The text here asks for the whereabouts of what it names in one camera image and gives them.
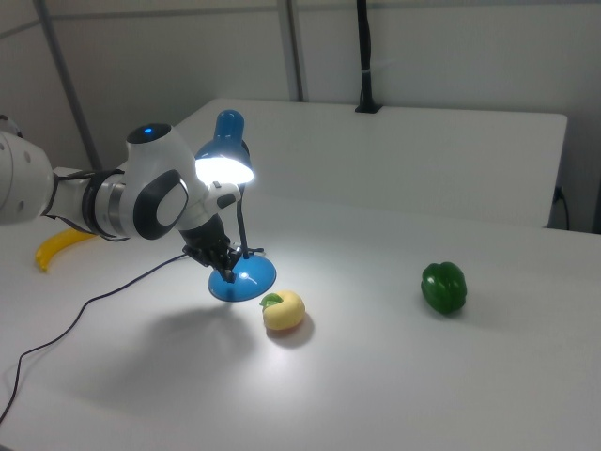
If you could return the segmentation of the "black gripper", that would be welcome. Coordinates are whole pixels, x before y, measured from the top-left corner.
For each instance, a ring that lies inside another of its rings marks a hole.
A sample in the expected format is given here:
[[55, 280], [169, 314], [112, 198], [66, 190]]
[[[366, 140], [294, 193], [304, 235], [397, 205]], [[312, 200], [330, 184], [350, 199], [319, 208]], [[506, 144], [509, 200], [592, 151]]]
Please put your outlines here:
[[225, 283], [234, 283], [234, 264], [242, 257], [242, 248], [230, 247], [223, 221], [219, 215], [213, 215], [206, 223], [193, 229], [180, 230], [184, 240], [182, 251], [202, 266], [221, 272]]

